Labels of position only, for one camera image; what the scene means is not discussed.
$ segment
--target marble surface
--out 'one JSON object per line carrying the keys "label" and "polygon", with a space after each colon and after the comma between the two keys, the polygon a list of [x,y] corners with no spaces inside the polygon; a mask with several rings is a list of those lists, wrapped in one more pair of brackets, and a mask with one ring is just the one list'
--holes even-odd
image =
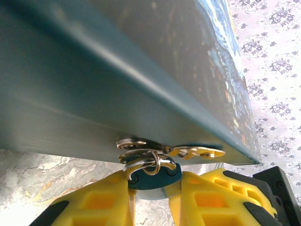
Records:
{"label": "marble surface", "polygon": [[[29,225],[53,200],[124,165],[36,153],[0,150],[0,224]],[[183,166],[203,174],[216,164]],[[136,202],[137,226],[172,226],[168,200]]]}

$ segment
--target black plastic part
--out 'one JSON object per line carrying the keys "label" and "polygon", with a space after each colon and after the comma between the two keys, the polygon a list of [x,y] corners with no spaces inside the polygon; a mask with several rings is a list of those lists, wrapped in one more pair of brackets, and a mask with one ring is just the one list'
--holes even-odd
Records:
{"label": "black plastic part", "polygon": [[282,226],[263,207],[251,202],[244,202],[244,206],[261,226]]}
{"label": "black plastic part", "polygon": [[289,224],[301,226],[301,211],[284,171],[276,166],[253,177],[267,182],[273,194],[281,199]]}
{"label": "black plastic part", "polygon": [[286,216],[285,213],[285,209],[284,206],[281,202],[281,199],[278,198],[277,201],[277,197],[275,197],[275,194],[273,194],[270,186],[268,185],[268,183],[266,183],[265,181],[259,180],[259,179],[255,179],[255,178],[250,178],[244,175],[240,175],[238,173],[234,173],[231,171],[224,171],[223,174],[226,177],[235,179],[235,180],[239,180],[251,185],[256,186],[270,201],[272,207],[274,209],[276,209],[277,214],[275,214],[275,218],[278,219],[280,222],[284,223],[284,224],[288,224],[288,218]]}
{"label": "black plastic part", "polygon": [[132,181],[128,182],[128,188],[136,190],[151,190],[170,185],[182,178],[181,167],[176,163],[177,168],[170,170],[161,167],[159,173],[154,176],[147,175],[143,170],[138,170],[132,174]]}
{"label": "black plastic part", "polygon": [[61,201],[48,206],[29,226],[51,226],[68,204],[69,201]]}

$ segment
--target keyring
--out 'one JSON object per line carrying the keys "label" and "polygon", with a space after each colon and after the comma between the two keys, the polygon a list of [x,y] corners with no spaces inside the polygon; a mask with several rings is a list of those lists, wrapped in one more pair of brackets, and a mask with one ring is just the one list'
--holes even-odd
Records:
{"label": "keyring", "polygon": [[159,155],[158,155],[157,152],[152,151],[151,154],[152,154],[152,156],[154,157],[154,160],[155,160],[155,163],[156,163],[156,168],[155,168],[154,171],[148,171],[147,168],[143,169],[143,171],[144,171],[146,174],[148,174],[148,175],[150,175],[150,176],[153,176],[153,175],[156,175],[157,173],[159,173],[160,168],[161,168],[161,160],[160,160]]}
{"label": "keyring", "polygon": [[[164,155],[163,156],[158,155],[158,160],[160,162],[159,163],[160,166],[167,167],[171,170],[176,169],[176,164],[172,158],[164,156]],[[123,171],[126,173],[127,180],[132,180],[131,175],[134,172],[151,167],[151,166],[156,166],[156,158],[153,156],[152,157],[143,156],[143,157],[140,157],[138,159],[128,162],[125,165]]]}

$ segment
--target yellow clamp jaw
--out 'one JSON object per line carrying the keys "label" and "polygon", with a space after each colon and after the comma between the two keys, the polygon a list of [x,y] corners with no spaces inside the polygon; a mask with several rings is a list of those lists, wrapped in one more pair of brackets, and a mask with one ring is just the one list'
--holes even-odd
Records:
{"label": "yellow clamp jaw", "polygon": [[[257,186],[230,178],[224,169],[201,176],[183,172],[182,192],[169,198],[169,207],[177,226],[260,226],[246,208],[250,203],[275,220],[276,210]],[[55,207],[67,205],[55,218],[48,215],[51,226],[132,226],[135,224],[135,190],[128,189],[123,171],[65,195],[54,201]]]}

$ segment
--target floral pattern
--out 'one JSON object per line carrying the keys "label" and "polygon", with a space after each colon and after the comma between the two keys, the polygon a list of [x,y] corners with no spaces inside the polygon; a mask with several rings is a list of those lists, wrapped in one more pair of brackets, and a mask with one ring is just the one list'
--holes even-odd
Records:
{"label": "floral pattern", "polygon": [[226,168],[250,176],[279,166],[301,205],[301,1],[232,0],[230,10],[261,163]]}

